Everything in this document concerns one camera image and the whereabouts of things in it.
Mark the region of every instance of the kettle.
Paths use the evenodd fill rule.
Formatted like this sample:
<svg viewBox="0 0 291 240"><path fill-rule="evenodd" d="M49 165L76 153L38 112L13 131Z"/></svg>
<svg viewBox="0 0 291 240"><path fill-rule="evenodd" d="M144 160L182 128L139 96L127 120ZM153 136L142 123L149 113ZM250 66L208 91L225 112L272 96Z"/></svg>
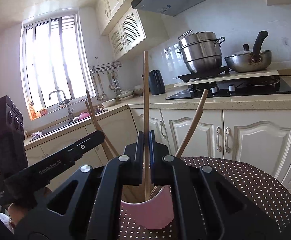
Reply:
<svg viewBox="0 0 291 240"><path fill-rule="evenodd" d="M160 70L152 70L149 72L149 87L154 96L165 93L165 86Z"/></svg>

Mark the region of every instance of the brown tablecloth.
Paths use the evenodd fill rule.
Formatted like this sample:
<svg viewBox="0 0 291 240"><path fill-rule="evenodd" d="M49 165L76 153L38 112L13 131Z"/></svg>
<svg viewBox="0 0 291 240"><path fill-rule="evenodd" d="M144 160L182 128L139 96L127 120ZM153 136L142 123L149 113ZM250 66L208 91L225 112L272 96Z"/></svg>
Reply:
<svg viewBox="0 0 291 240"><path fill-rule="evenodd" d="M246 163L225 159L209 157L183 157L181 159L192 167L212 166L261 210L274 219L280 231L291 220L290 193L279 181L264 171ZM135 220L121 208L119 223L118 239L177 239L174 220L163 229L148 230L137 225Z"/></svg>

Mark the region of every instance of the silver screw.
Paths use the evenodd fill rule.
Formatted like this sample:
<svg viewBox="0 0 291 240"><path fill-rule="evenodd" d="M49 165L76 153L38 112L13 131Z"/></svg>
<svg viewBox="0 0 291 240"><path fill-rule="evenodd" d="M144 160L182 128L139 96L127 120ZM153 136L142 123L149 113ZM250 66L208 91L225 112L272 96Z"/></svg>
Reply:
<svg viewBox="0 0 291 240"><path fill-rule="evenodd" d="M121 162L126 162L129 160L129 156L128 155L120 155L119 156L119 161Z"/></svg>
<svg viewBox="0 0 291 240"><path fill-rule="evenodd" d="M80 168L81 172L86 173L89 172L91 170L91 167L89 165L83 165Z"/></svg>
<svg viewBox="0 0 291 240"><path fill-rule="evenodd" d="M202 171L205 172L205 173L210 173L212 171L212 167L209 166L209 165L204 165L202 167Z"/></svg>
<svg viewBox="0 0 291 240"><path fill-rule="evenodd" d="M172 155L165 155L163 157L163 159L166 161L166 162L172 162L174 160L174 157Z"/></svg>

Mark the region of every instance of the stove knob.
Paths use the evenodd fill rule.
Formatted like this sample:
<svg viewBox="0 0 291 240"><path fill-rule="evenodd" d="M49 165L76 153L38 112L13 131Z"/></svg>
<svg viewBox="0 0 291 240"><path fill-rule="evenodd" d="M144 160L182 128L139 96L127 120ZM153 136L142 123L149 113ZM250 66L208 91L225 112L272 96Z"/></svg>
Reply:
<svg viewBox="0 0 291 240"><path fill-rule="evenodd" d="M229 91L234 92L235 91L235 85L229 85Z"/></svg>
<svg viewBox="0 0 291 240"><path fill-rule="evenodd" d="M12 118L13 118L13 115L12 115L11 111L8 112L8 116L7 116L7 118L8 118L8 122L9 122L9 124L12 124Z"/></svg>
<svg viewBox="0 0 291 240"><path fill-rule="evenodd" d="M17 116L14 117L14 127L16 128L16 130L19 129L19 119Z"/></svg>
<svg viewBox="0 0 291 240"><path fill-rule="evenodd" d="M211 92L212 92L212 94L218 93L218 87L212 87Z"/></svg>

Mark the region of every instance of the countertop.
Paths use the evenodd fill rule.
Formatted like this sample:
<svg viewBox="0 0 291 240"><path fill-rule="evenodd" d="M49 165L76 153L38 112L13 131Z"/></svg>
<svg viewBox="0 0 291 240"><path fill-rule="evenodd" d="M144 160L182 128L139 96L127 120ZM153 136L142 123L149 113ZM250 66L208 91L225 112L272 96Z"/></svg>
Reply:
<svg viewBox="0 0 291 240"><path fill-rule="evenodd" d="M283 77L283 79L291 86L291 77ZM161 95L150 95L150 109L190 109L195 110L198 107L200 99L185 100L165 100L165 98L174 95L186 87L170 88L166 93ZM129 100L119 102L118 104L108 107L108 111L97 115L97 120L106 118L110 115L129 108L143 108L143 97L135 96ZM242 97L223 97L223 98L207 98L204 109L206 110L285 110L291 109L291 94L283 95L260 95L260 96L242 96ZM57 130L46 136L29 142L28 137L24 141L25 150L38 146L44 142L52 140L58 136L71 132L73 130L91 124L90 118L76 122L63 129Z"/></svg>

